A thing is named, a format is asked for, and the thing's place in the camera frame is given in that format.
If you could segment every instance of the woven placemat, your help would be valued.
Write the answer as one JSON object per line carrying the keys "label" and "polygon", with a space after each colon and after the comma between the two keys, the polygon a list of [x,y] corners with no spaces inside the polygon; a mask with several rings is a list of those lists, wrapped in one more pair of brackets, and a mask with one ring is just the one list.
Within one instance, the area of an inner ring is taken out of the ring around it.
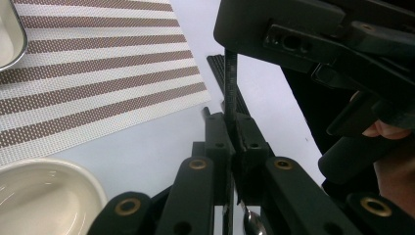
{"label": "woven placemat", "polygon": [[15,0],[28,48],[0,72],[0,165],[210,99],[168,0]]}

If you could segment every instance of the white bowl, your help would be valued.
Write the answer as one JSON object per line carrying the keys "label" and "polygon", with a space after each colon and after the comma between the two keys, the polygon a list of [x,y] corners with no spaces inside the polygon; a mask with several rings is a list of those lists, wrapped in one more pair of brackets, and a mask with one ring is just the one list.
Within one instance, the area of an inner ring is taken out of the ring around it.
{"label": "white bowl", "polygon": [[86,234],[107,202],[86,169],[58,159],[0,166],[0,234]]}

